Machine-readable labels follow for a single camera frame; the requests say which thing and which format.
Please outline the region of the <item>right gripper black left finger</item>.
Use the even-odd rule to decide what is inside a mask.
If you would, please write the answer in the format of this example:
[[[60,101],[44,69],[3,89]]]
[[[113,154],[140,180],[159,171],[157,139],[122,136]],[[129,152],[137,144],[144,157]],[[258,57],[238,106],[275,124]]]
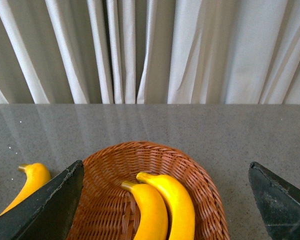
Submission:
[[[0,240],[65,240],[85,175],[81,160],[0,216]]]

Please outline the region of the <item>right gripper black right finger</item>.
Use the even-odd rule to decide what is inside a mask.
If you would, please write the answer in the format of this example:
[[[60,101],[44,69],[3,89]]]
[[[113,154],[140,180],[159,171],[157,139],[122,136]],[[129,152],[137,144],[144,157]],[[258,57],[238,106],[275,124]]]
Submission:
[[[300,240],[300,189],[256,161],[248,178],[271,239]]]

